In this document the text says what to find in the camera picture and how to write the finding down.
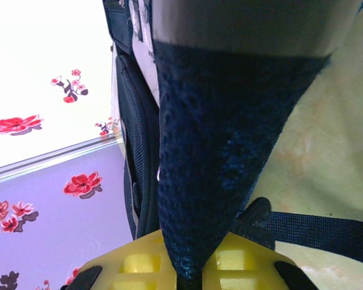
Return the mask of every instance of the yellow plastic piece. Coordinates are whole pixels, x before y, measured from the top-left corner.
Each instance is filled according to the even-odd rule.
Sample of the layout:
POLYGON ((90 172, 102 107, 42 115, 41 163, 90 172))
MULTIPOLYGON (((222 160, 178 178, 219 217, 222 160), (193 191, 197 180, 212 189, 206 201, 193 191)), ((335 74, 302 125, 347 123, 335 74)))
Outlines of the yellow plastic piece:
MULTIPOLYGON (((229 233, 203 269, 203 290, 288 290, 274 268, 289 258, 229 233)), ((176 272, 161 230, 85 264, 102 266, 91 290, 176 290, 176 272)))

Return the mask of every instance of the dark blue mesh fabric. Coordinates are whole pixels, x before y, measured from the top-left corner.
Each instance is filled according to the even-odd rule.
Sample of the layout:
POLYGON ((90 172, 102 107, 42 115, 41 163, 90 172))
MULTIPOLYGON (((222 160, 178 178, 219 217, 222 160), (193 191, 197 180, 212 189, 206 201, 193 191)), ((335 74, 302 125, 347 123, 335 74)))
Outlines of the dark blue mesh fabric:
POLYGON ((162 95, 160 227, 176 272, 194 279, 247 202, 293 107, 328 57, 154 45, 162 95))

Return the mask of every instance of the floor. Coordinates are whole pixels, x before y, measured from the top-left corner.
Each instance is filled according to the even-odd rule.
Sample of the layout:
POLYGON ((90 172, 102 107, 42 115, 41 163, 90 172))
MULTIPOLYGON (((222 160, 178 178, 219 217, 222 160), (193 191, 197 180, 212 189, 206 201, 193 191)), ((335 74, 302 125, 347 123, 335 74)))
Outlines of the floor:
POLYGON ((0 1, 0 167, 111 132, 111 44, 99 1, 0 1))
POLYGON ((58 290, 76 268, 132 240, 123 165, 114 143, 0 183, 0 290, 58 290))
MULTIPOLYGON (((252 198, 273 210, 363 221, 363 10, 293 111, 252 198)), ((320 290, 363 290, 363 264, 278 243, 320 290)))

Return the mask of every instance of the purple wall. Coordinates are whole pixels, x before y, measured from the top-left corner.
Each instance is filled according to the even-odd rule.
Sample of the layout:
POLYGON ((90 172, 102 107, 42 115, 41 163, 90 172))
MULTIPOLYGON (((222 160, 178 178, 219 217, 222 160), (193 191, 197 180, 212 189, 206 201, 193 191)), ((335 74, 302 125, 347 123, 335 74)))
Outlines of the purple wall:
POLYGON ((0 282, 0 290, 58 290, 73 269, 130 242, 122 177, 123 156, 115 145, 1 183, 0 278, 11 271, 19 277, 17 288, 12 279, 0 282), (71 180, 81 173, 87 178, 71 180))

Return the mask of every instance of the navy blue strap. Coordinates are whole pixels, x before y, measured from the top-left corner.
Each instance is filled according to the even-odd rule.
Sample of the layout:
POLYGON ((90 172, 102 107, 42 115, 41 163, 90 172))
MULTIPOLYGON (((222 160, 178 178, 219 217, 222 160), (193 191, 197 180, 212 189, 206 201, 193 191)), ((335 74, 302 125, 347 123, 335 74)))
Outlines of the navy blue strap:
POLYGON ((273 212, 265 227, 276 241, 328 251, 363 263, 363 222, 273 212))

